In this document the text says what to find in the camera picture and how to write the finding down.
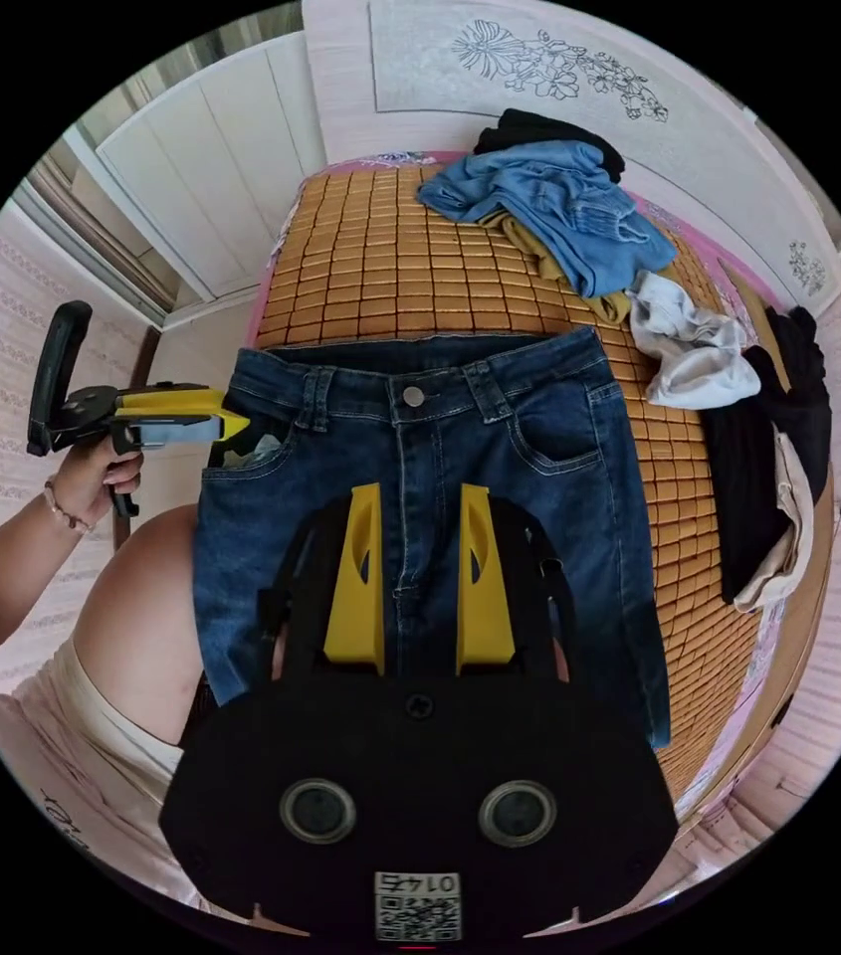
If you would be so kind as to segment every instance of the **black border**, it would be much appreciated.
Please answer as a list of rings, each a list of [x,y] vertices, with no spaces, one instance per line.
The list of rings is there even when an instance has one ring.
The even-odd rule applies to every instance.
[[[270,5],[219,2],[182,14],[178,7],[155,13],[136,3],[107,3],[83,11],[84,18],[76,11],[0,10],[0,208],[72,118],[125,76],[191,37]],[[633,14],[623,5],[589,2],[581,9],[665,47],[747,103],[802,157],[841,210],[841,13],[802,10],[782,21],[773,4],[694,11],[655,5]],[[145,891],[139,887],[137,894]],[[692,904],[695,899],[702,905]],[[663,917],[664,924],[652,927]],[[231,939],[237,934],[230,923],[210,924],[218,940],[227,930]],[[490,951],[602,950],[622,942],[615,937],[620,929],[637,927],[652,931],[627,942],[628,950],[652,951],[662,941],[687,951],[732,948],[776,935],[807,944],[824,941],[832,924],[841,925],[841,759],[777,837],[716,879],[636,916]],[[144,940],[147,935],[154,937]],[[80,859],[19,798],[0,761],[0,942],[21,940],[49,951],[73,940],[106,950],[152,942],[173,951],[223,950],[128,898]],[[251,940],[255,952],[334,948],[254,930]]]

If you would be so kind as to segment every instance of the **bamboo sleeping mat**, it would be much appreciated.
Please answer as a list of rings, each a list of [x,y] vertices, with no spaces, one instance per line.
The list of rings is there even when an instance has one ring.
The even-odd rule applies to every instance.
[[[256,347],[596,326],[626,398],[649,506],[672,698],[672,744],[659,760],[678,800],[733,712],[759,623],[759,614],[739,614],[720,596],[699,416],[644,400],[655,363],[636,350],[628,323],[597,323],[577,295],[542,280],[499,230],[458,226],[420,205],[417,186],[439,168],[327,172],[309,180],[274,267]],[[696,304],[722,311],[698,258],[666,234],[678,250],[672,278]]]

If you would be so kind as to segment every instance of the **thigh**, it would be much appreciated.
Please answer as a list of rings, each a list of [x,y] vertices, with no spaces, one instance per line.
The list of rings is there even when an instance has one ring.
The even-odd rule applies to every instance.
[[[89,680],[125,718],[181,737],[203,665],[192,599],[195,507],[142,524],[89,594],[73,640]]]

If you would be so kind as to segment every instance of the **hand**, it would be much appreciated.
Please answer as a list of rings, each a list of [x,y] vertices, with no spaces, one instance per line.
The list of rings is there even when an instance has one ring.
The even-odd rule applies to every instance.
[[[94,527],[111,509],[110,487],[118,494],[138,490],[143,463],[140,451],[117,455],[110,436],[96,445],[75,446],[55,478],[55,500],[65,513]]]

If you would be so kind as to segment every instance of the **blue jeans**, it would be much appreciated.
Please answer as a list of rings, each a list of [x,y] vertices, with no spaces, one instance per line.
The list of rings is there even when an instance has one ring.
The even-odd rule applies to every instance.
[[[668,744],[645,495],[593,329],[242,350],[225,404],[251,420],[240,454],[265,440],[239,466],[208,467],[198,504],[194,607],[219,704],[253,683],[257,591],[298,525],[375,481],[387,672],[452,672],[467,482],[541,522],[572,590],[592,690]]]

